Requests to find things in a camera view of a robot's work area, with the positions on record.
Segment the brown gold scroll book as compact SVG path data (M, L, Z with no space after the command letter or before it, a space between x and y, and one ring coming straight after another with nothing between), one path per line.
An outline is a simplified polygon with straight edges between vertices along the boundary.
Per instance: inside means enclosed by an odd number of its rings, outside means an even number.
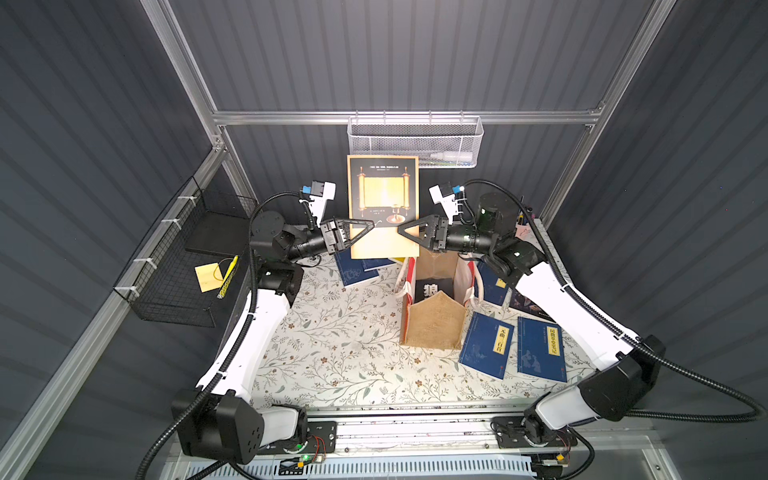
M415 258L416 242L398 228L419 217L419 158L394 155L347 157L348 211L353 220L372 223L367 231L353 226L355 260Z

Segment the black wolf cover book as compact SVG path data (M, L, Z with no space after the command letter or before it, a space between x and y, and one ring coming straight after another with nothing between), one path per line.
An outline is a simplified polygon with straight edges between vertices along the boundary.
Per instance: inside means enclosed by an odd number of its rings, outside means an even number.
M440 286L435 281L428 279L417 281L415 286L414 302L418 303L428 299L439 291Z

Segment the jute canvas bag red trim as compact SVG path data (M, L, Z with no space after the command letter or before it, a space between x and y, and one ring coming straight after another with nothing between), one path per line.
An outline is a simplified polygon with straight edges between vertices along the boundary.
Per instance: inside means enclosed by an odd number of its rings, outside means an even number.
M470 301L474 298L475 263L455 252L421 248L405 260L396 282L402 299L400 344L407 347L459 350ZM414 302L416 282L435 281L440 291Z

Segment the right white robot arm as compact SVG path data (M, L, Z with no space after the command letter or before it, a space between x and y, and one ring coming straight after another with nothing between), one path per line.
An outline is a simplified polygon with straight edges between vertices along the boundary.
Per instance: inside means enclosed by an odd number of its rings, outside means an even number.
M399 235L432 252L454 251L473 255L496 276L532 300L589 356L595 371L574 385L546 394L528 407L522 427L526 439L543 446L556 432L577 424L625 417L680 422L728 424L763 419L766 408L752 397L721 382L698 374L665 358L665 347L655 337L641 337L623 326L583 295L571 282L541 221L509 190L492 183L526 219L535 242L520 239L512 231L501 234L495 224L477 213L472 220L461 216L463 189L452 188L445 196L433 190L445 210L398 226ZM648 411L637 403L655 386L661 368L722 393L746 406L735 414L685 414Z

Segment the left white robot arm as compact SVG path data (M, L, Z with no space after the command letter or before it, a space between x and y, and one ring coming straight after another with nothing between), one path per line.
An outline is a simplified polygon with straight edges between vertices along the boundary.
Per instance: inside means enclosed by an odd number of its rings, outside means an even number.
M172 423L149 447L136 471L147 476L160 450L178 437L189 456L212 460L213 473L224 465L241 471L259 450L280 442L307 439L306 411L291 405L256 408L250 386L276 327L299 293L304 270L299 260L348 250L374 228L371 220L319 220L313 212L322 197L305 190L288 192L303 206L307 224L288 225L284 217L260 203L246 230L249 294L247 302L209 370L192 389L181 390L172 403Z

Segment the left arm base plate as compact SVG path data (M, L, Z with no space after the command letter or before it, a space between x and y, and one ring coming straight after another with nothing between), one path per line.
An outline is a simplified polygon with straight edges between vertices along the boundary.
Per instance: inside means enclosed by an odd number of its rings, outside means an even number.
M330 454L335 452L338 423L335 421L309 421L300 425L289 439L278 440L261 447L257 455L304 455Z

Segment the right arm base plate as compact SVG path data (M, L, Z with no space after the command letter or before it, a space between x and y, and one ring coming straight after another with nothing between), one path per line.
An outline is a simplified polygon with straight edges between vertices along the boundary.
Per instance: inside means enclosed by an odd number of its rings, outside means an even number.
M563 447L568 450L579 444L568 431L551 430L522 415L493 417L490 428L499 448Z

